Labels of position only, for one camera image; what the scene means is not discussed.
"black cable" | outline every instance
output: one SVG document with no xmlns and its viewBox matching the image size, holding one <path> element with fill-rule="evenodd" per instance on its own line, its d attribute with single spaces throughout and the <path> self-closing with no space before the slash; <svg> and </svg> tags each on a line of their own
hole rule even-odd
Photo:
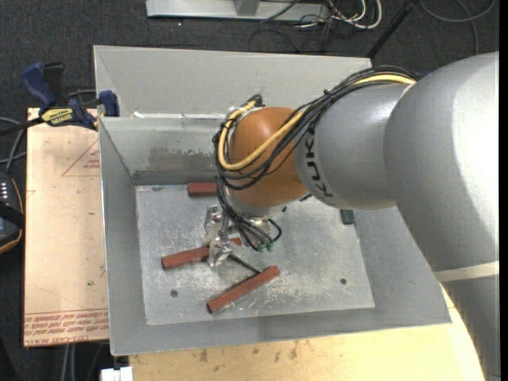
<svg viewBox="0 0 508 381">
<path fill-rule="evenodd" d="M 375 55 L 379 52 L 379 50 L 384 46 L 387 42 L 388 38 L 395 32 L 399 25 L 404 21 L 407 15 L 413 10 L 414 6 L 418 4 L 420 0 L 407 0 L 404 2 L 400 10 L 395 14 L 394 18 L 391 20 L 391 23 L 384 30 L 381 37 L 375 42 L 372 48 L 367 53 L 367 58 L 374 59 Z"/>
<path fill-rule="evenodd" d="M 287 6 L 283 10 L 279 11 L 277 14 L 274 14 L 274 15 L 270 16 L 269 18 L 262 20 L 261 22 L 264 23 L 264 22 L 269 22 L 269 21 L 275 20 L 276 18 L 282 16 L 284 13 L 286 13 L 287 11 L 292 9 L 297 3 L 300 3 L 300 2 L 301 2 L 301 0 L 294 0 L 289 6 Z"/>
<path fill-rule="evenodd" d="M 95 364 L 97 363 L 97 360 L 98 360 L 99 354 L 101 353 L 103 345 L 104 344 L 100 344 L 98 346 L 97 352 L 95 353 L 94 358 L 90 364 L 90 368 L 88 370 L 88 374 L 87 374 L 87 377 L 85 378 L 85 381 L 91 381 L 92 375 L 94 374 Z"/>
<path fill-rule="evenodd" d="M 10 123 L 12 125 L 20 125 L 21 123 L 19 121 L 16 121 L 12 118 L 8 118 L 8 117 L 0 117 L 0 121 L 4 121 L 4 122 L 7 122 L 7 123 Z M 19 144 L 21 143 L 21 138 L 23 137 L 23 134 L 25 133 L 25 130 L 21 130 L 17 137 L 16 137 L 16 140 L 14 141 L 13 143 L 13 146 L 11 147 L 10 149 L 10 154 L 7 158 L 5 158 L 4 160 L 0 160 L 0 164 L 7 164 L 6 165 L 6 172 L 7 174 L 10 173 L 10 169 L 11 169 L 11 166 L 12 166 L 12 163 L 15 161 L 15 160 L 19 160 L 20 158 L 22 158 L 23 156 L 26 155 L 26 152 L 23 152 L 21 154 L 17 154 L 16 156 L 14 155 L 17 151 L 17 148 L 19 147 Z"/>
<path fill-rule="evenodd" d="M 256 167 L 252 168 L 250 171 L 246 172 L 244 168 L 237 171 L 237 173 L 232 174 L 230 172 L 225 171 L 220 167 L 220 164 L 218 163 L 218 159 L 216 159 L 217 169 L 221 176 L 225 179 L 225 185 L 227 187 L 230 187 L 235 190 L 243 190 L 248 187 L 251 187 L 255 183 L 259 182 L 264 175 L 266 175 L 269 172 L 269 168 L 274 161 L 274 159 L 277 157 L 278 154 L 281 153 L 282 150 L 285 149 L 285 147 L 292 142 L 296 136 L 304 130 L 304 128 L 308 127 L 309 124 L 312 121 L 316 121 L 320 115 L 326 111 L 336 100 L 338 100 L 340 97 L 344 96 L 347 93 L 350 93 L 351 91 L 360 89 L 362 87 L 366 87 L 371 85 L 372 83 L 361 83 L 359 85 L 354 85 L 354 82 L 363 78 L 368 77 L 369 75 L 375 75 L 375 74 L 386 74 L 390 73 L 392 75 L 399 75 L 404 77 L 411 77 L 406 73 L 401 72 L 399 69 L 394 69 L 392 67 L 378 67 L 378 69 L 369 69 L 366 71 L 358 72 L 349 78 L 347 78 L 343 83 L 335 87 L 330 92 L 327 92 L 327 94 L 321 96 L 321 98 L 316 99 L 312 101 L 310 104 L 308 104 L 308 108 L 304 111 L 304 114 L 301 116 L 301 118 L 298 120 L 298 122 L 295 123 L 293 128 L 290 130 L 290 132 L 279 141 L 279 143 L 275 146 L 274 151 L 272 154 L 261 164 L 257 165 Z M 222 130 L 220 129 L 219 132 L 217 132 L 217 135 L 214 138 L 215 143 L 215 149 L 216 149 L 216 156 L 218 154 L 218 137 L 221 135 Z M 245 178 L 252 178 L 250 182 L 241 184 L 241 185 L 234 185 L 228 180 L 239 180 L 239 179 L 245 179 Z"/>
<path fill-rule="evenodd" d="M 408 74 L 406 71 L 402 70 L 398 67 L 387 67 L 387 66 L 379 66 L 378 68 L 370 68 L 364 71 L 357 72 L 349 76 L 345 81 L 334 87 L 332 90 L 325 90 L 324 94 L 313 101 L 300 106 L 291 115 L 285 120 L 282 125 L 285 125 L 295 114 L 302 110 L 302 115 L 300 118 L 289 128 L 287 133 L 279 140 L 278 144 L 272 150 L 272 152 L 268 155 L 267 159 L 263 162 L 259 163 L 255 167 L 250 168 L 246 171 L 245 168 L 251 167 L 253 163 L 255 163 L 260 155 L 257 156 L 252 162 L 241 168 L 239 171 L 231 172 L 226 171 L 222 168 L 219 160 L 218 153 L 219 151 L 224 151 L 224 148 L 218 147 L 219 137 L 223 134 L 224 129 L 227 129 L 225 132 L 225 141 L 229 141 L 229 134 L 233 131 L 233 126 L 236 124 L 236 120 L 231 123 L 230 127 L 226 127 L 226 124 L 223 123 L 219 131 L 215 134 L 213 138 L 214 148 L 215 148 L 215 157 L 216 157 L 216 165 L 217 165 L 217 198 L 221 204 L 221 208 L 224 210 L 224 213 L 229 216 L 230 221 L 233 226 L 238 230 L 242 241 L 245 245 L 250 248 L 253 248 L 257 251 L 261 251 L 256 244 L 254 244 L 250 237 L 255 238 L 260 245 L 266 245 L 268 248 L 271 248 L 271 245 L 277 241 L 282 235 L 282 229 L 280 226 L 273 221 L 272 219 L 268 219 L 267 221 L 277 230 L 277 235 L 275 238 L 271 238 L 268 233 L 265 233 L 258 227 L 255 227 L 250 221 L 246 218 L 243 218 L 239 215 L 232 207 L 228 204 L 227 197 L 225 195 L 225 188 L 228 187 L 230 189 L 241 191 L 243 189 L 247 189 L 252 185 L 259 182 L 263 177 L 270 175 L 277 171 L 288 159 L 289 155 L 294 151 L 294 149 L 299 145 L 302 138 L 306 135 L 309 129 L 312 129 L 314 125 L 319 121 L 321 116 L 330 108 L 330 106 L 344 97 L 346 94 L 352 93 L 355 90 L 363 89 L 369 86 L 376 86 L 384 83 L 391 83 L 387 81 L 371 81 L 371 82 L 362 82 L 357 83 L 362 79 L 366 79 L 371 76 L 376 75 L 397 75 L 405 78 L 413 78 L 412 75 Z M 291 150 L 284 156 L 282 161 L 278 164 L 278 166 L 271 170 L 272 164 L 275 162 L 275 159 L 279 154 L 284 151 L 288 145 L 292 144 Z M 235 184 L 233 182 L 237 180 L 244 180 L 243 183 Z"/>
</svg>

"cardboard box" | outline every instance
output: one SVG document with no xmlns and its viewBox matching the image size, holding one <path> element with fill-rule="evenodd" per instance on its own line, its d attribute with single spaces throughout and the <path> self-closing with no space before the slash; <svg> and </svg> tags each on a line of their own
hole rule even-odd
<svg viewBox="0 0 508 381">
<path fill-rule="evenodd" d="M 109 337 L 99 162 L 97 132 L 28 130 L 25 347 Z"/>
</svg>

